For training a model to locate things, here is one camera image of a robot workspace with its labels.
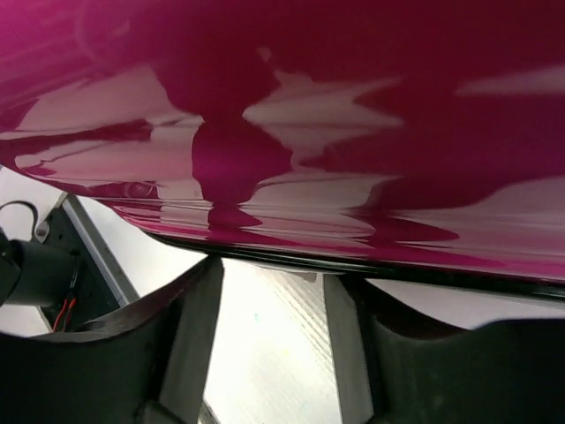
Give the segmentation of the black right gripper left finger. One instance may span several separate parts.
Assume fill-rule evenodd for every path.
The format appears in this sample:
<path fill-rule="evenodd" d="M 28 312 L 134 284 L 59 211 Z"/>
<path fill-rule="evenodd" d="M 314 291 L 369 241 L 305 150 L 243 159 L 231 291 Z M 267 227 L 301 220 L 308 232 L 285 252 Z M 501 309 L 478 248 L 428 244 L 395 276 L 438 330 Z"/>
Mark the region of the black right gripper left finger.
<path fill-rule="evenodd" d="M 197 422 L 222 280 L 209 256 L 72 332 L 2 335 L 2 422 Z"/>

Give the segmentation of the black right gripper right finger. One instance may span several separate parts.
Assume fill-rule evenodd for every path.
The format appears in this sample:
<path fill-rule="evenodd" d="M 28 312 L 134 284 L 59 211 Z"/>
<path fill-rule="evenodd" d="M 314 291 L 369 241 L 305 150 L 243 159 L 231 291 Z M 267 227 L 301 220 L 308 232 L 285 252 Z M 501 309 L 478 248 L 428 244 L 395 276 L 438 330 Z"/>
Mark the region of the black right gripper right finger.
<path fill-rule="evenodd" d="M 563 320 L 462 329 L 353 275 L 324 296 L 343 422 L 563 422 Z"/>

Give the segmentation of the pink teal kids suitcase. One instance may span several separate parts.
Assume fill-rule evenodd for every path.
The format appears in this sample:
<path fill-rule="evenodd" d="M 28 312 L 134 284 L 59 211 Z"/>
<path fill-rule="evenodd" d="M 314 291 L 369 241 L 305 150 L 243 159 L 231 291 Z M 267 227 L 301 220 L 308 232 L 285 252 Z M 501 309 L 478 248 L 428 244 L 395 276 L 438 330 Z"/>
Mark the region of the pink teal kids suitcase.
<path fill-rule="evenodd" d="M 561 1 L 4 1 L 1 163 L 156 239 L 559 299 Z"/>

